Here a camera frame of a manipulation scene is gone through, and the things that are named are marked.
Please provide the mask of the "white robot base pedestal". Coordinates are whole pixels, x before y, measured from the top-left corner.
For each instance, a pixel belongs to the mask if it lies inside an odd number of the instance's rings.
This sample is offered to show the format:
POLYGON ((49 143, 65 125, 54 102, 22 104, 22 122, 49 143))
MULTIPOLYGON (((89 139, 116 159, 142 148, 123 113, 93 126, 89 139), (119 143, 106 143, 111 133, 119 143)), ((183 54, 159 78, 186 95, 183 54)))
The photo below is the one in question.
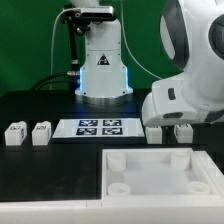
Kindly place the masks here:
POLYGON ((76 98, 92 104, 116 104, 129 99, 128 69, 121 59, 121 24, 118 19, 90 24, 85 34, 85 63, 80 68, 76 98))

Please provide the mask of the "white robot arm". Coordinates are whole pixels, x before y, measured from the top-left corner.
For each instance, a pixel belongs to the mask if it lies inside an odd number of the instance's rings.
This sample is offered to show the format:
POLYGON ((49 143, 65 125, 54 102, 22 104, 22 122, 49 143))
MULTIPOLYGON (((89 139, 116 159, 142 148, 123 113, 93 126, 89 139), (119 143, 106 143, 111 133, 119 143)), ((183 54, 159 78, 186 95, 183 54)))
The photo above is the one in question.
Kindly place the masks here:
POLYGON ((160 37, 181 73, 152 84, 143 125, 224 122, 224 0, 167 0, 160 37))

